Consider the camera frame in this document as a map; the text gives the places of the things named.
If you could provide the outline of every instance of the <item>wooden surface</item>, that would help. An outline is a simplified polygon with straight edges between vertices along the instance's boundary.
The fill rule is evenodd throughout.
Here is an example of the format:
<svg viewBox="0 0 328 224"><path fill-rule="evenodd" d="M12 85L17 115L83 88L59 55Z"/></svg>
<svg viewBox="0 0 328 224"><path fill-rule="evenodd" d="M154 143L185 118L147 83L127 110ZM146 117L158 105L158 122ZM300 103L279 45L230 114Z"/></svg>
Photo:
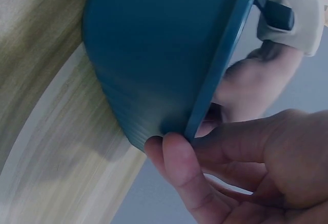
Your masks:
<svg viewBox="0 0 328 224"><path fill-rule="evenodd" d="M145 155L80 45L85 0L0 1L0 223L108 224Z"/></svg>

